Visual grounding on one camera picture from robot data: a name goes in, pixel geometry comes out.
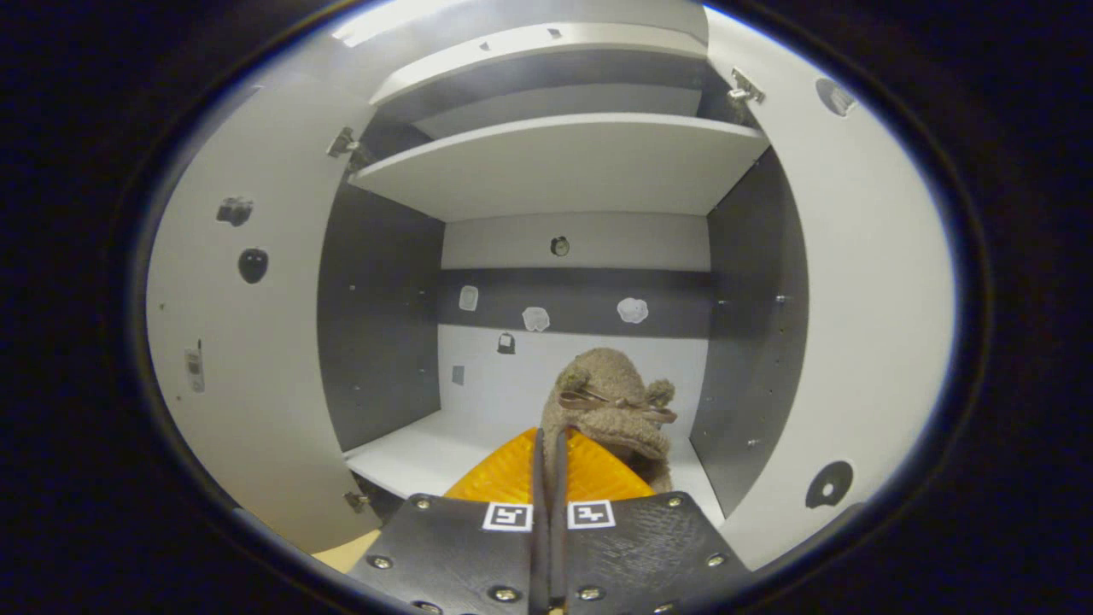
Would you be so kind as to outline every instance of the brown ribbon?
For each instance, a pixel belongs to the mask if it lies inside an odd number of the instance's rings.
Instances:
[[[612,401],[591,387],[559,393],[557,405],[567,411],[595,411],[598,409],[635,411],[640,413],[642,418],[645,421],[654,423],[674,423],[677,416],[675,413],[668,409],[657,409],[648,402],[635,404],[625,398]]]

